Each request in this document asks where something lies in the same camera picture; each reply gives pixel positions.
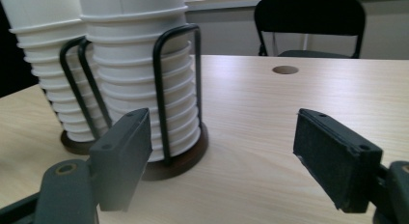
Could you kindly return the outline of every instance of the table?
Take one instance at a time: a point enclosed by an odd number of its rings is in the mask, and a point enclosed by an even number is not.
[[[294,74],[272,71],[294,66]],[[297,111],[332,116],[409,160],[409,61],[203,56],[209,148],[187,173],[140,182],[129,212],[100,223],[371,223],[335,209],[292,154]],[[0,207],[37,192],[65,152],[62,128],[38,86],[0,99]]]

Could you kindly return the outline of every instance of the chair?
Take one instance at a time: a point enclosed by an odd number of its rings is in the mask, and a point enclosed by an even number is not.
[[[261,0],[254,19],[261,42],[259,56],[268,56],[262,32],[356,36],[352,56],[310,50],[289,50],[280,57],[359,58],[366,15],[357,0]]]

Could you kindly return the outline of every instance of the wall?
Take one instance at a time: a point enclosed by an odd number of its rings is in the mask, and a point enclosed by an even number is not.
[[[367,12],[361,58],[409,60],[409,0],[361,2]],[[201,27],[203,54],[252,56],[259,49],[253,12],[254,7],[242,7],[190,11],[186,15],[188,22]],[[302,47],[304,36],[278,35],[277,40],[279,51],[284,51]],[[266,36],[266,41],[271,42],[271,35]],[[314,36],[309,41],[309,49],[331,49],[346,54],[351,52],[354,40]]]

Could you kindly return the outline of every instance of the chair frame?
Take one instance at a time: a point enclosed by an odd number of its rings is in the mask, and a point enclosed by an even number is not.
[[[254,19],[259,56],[268,56],[262,32],[273,32],[356,36],[351,58],[360,57],[366,13],[357,0],[261,0]]]

